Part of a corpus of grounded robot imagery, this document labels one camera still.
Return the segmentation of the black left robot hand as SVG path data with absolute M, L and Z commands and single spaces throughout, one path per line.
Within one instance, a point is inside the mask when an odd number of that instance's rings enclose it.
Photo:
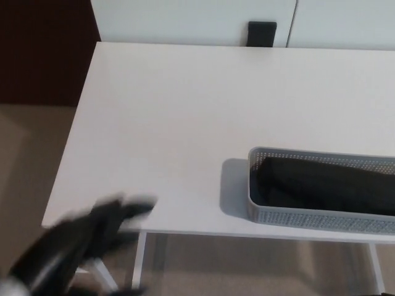
M 121 225 L 154 209 L 154 199 L 124 202 L 121 197 L 66 218 L 47 229 L 1 279 L 1 295 L 97 295 L 72 286 L 78 267 L 137 242 Z

